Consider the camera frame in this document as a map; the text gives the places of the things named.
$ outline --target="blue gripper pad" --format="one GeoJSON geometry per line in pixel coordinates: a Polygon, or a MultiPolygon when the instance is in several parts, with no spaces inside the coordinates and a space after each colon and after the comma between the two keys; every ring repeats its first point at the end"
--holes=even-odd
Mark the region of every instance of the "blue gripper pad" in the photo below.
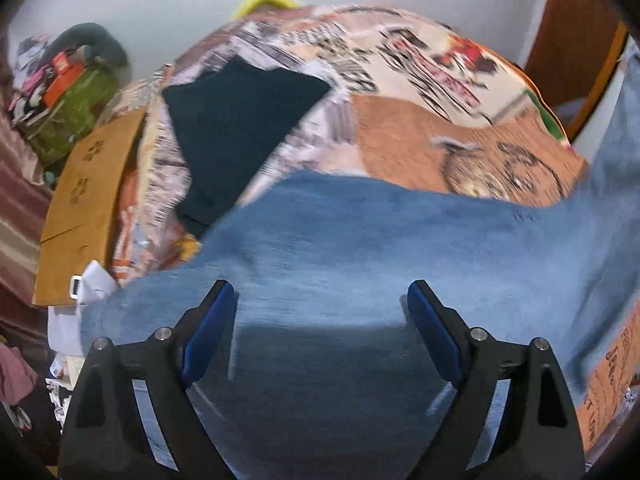
{"type": "MultiPolygon", "coordinates": [[[[445,381],[457,388],[463,381],[461,351],[445,323],[429,302],[420,286],[413,282],[407,291],[407,307],[415,326],[424,341],[436,370],[445,381]]],[[[434,296],[439,307],[444,309],[434,296]]]]}
{"type": "Polygon", "coordinates": [[[184,346],[180,380],[185,387],[204,377],[225,328],[233,319],[237,304],[234,288],[225,283],[184,346]]]}

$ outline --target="cardboard box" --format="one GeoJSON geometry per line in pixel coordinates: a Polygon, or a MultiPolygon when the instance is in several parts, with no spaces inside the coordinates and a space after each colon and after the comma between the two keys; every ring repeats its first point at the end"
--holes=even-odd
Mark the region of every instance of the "cardboard box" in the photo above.
{"type": "Polygon", "coordinates": [[[91,260],[108,268],[113,256],[116,201],[146,108],[116,119],[80,140],[60,176],[42,231],[33,303],[74,304],[73,275],[91,260]]]}

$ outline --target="black cloth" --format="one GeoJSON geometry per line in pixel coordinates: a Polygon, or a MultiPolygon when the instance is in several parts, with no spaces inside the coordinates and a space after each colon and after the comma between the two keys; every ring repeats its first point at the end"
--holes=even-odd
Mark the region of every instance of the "black cloth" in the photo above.
{"type": "Polygon", "coordinates": [[[60,423],[53,413],[53,404],[49,399],[47,385],[43,378],[33,391],[18,402],[31,421],[31,429],[24,432],[24,440],[29,449],[45,465],[58,465],[60,453],[60,423]]]}
{"type": "Polygon", "coordinates": [[[231,209],[306,112],[329,91],[321,79],[262,70],[235,57],[219,72],[169,86],[168,106],[191,187],[176,213],[196,237],[231,209]]]}
{"type": "Polygon", "coordinates": [[[87,45],[86,58],[88,62],[100,57],[104,63],[117,68],[128,63],[127,53],[121,44],[101,25],[97,23],[79,23],[65,30],[45,49],[38,68],[51,64],[59,52],[76,49],[87,45]]]}

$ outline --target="patterned blanket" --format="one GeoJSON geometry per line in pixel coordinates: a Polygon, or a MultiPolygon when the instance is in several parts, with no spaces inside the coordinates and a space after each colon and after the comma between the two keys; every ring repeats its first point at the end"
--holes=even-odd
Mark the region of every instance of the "patterned blanket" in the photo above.
{"type": "MultiPolygon", "coordinates": [[[[585,166],[519,70],[446,26],[404,10],[306,7],[254,14],[212,33],[177,59],[167,84],[194,81],[236,55],[255,66],[284,66],[332,85],[274,150],[239,205],[293,171],[311,168],[371,176],[409,189],[547,206],[568,195],[585,166]]],[[[148,85],[151,91],[138,87],[145,88],[145,100],[152,104],[137,177],[126,179],[122,194],[124,228],[114,270],[123,284],[167,261],[175,263],[177,246],[184,259],[194,252],[194,242],[184,238],[173,213],[189,187],[190,172],[158,96],[158,79],[148,85]]],[[[638,319],[632,318],[621,341],[637,331],[638,319]]],[[[638,349],[617,344],[612,352],[615,362],[620,352],[627,356],[638,349]]],[[[590,396],[578,410],[588,435],[585,448],[610,421],[630,374],[609,361],[594,372],[590,396]]]]}

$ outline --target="clutter pile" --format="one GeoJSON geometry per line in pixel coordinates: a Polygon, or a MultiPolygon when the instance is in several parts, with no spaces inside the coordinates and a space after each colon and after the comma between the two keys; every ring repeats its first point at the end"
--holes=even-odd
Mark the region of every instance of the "clutter pile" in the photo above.
{"type": "Polygon", "coordinates": [[[75,25],[53,42],[40,34],[18,46],[12,125],[48,170],[50,184],[116,93],[114,70],[126,64],[120,44],[96,23],[75,25]]]}

